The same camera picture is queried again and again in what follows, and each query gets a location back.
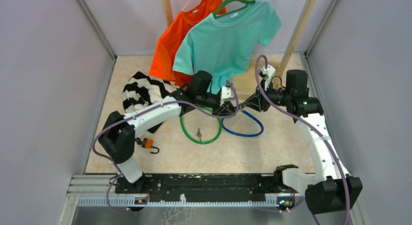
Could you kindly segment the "blue cable lock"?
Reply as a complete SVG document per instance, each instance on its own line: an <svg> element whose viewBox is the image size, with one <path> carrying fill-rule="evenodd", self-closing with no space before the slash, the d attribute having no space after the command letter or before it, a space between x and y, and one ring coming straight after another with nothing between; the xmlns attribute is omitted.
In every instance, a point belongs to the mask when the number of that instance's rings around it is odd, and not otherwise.
<svg viewBox="0 0 412 225"><path fill-rule="evenodd" d="M263 123L258 118L256 118L254 115L252 115L251 113L249 113L245 110L242 110L242 113L244 115L248 116L249 118L251 118L253 121L255 121L259 125L259 127L260 127L259 132L254 133L254 134L245 134L245 133L238 133L238 132L232 131L224 125L224 119L221 119L221 121L220 121L222 129L225 130L226 132L232 134L232 135L235 135L235 136L238 136L238 137L244 137L244 138L254 138L254 137L258 137L258 136L262 135L263 132L264 132Z"/></svg>

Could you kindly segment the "green cable lock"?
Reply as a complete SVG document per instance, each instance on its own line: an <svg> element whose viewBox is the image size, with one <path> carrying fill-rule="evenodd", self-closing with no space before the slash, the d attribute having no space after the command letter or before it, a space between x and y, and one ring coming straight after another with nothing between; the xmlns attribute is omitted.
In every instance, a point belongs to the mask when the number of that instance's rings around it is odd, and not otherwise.
<svg viewBox="0 0 412 225"><path fill-rule="evenodd" d="M210 140L202 141L202 135L201 135L201 133L200 133L200 132L197 132L196 137L197 137L198 139L195 139L194 137L192 137L192 136L188 133L188 131L186 130L183 116L179 117L180 126L181 126L181 129L182 129L184 135L185 135L190 141L192 141L192 142L194 142L194 143L196 143L196 144L200 144L200 145L211 144L211 143L215 142L215 141L220 137L220 135L221 135L221 133L222 133L222 130L223 130L223 126L222 126L222 124L221 124L221 119L217 119L217 121L218 121L219 129L218 129L218 132L217 132L216 136L213 137L213 138L210 139Z"/></svg>

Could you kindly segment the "green lock keys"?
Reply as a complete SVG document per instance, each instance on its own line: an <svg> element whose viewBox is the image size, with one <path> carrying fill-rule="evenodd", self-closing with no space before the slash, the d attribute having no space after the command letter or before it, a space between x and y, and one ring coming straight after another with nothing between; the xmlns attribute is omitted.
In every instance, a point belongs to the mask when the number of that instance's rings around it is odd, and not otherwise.
<svg viewBox="0 0 412 225"><path fill-rule="evenodd" d="M196 137L199 139L200 142L202 142L202 134L200 128L197 129Z"/></svg>

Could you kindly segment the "orange padlock with keys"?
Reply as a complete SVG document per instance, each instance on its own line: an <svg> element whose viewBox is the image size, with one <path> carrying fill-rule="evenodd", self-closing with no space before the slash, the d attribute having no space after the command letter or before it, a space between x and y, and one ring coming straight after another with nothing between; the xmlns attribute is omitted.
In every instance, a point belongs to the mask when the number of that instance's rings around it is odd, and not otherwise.
<svg viewBox="0 0 412 225"><path fill-rule="evenodd" d="M153 140L152 139L148 139L148 138L136 138L135 142L137 143L138 146L140 146L141 148L144 149L149 149L149 153L156 155L159 153L159 148L153 146Z"/></svg>

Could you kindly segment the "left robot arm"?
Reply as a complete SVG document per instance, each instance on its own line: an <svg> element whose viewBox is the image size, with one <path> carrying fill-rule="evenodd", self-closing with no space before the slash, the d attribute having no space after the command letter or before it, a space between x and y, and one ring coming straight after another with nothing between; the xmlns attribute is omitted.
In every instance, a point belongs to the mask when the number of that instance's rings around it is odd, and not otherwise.
<svg viewBox="0 0 412 225"><path fill-rule="evenodd" d="M209 116L227 119L239 109L239 98L233 84L226 81L218 93L211 93L212 76L206 71L195 73L191 82L140 111L124 115L115 111L106 120L103 130L96 135L98 142L120 174L127 180L126 186L134 193L144 190L144 173L134 158L135 140L141 134L167 120L181 117L202 107L212 109Z"/></svg>

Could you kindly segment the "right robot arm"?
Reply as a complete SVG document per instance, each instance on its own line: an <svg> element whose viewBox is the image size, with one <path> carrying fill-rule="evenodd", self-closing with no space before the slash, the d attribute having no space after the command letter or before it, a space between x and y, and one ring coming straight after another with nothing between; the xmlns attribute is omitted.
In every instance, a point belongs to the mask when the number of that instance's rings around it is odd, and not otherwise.
<svg viewBox="0 0 412 225"><path fill-rule="evenodd" d="M255 93L245 107L267 111L272 105L291 117L302 133L314 165L314 175L295 165L278 166L274 187L279 192L289 188L302 194L312 214L345 211L349 213L362 188L359 177L352 176L338 157L326 127L319 99L309 95L308 75L304 70L287 71L286 86L275 89L271 80L275 73L258 69Z"/></svg>

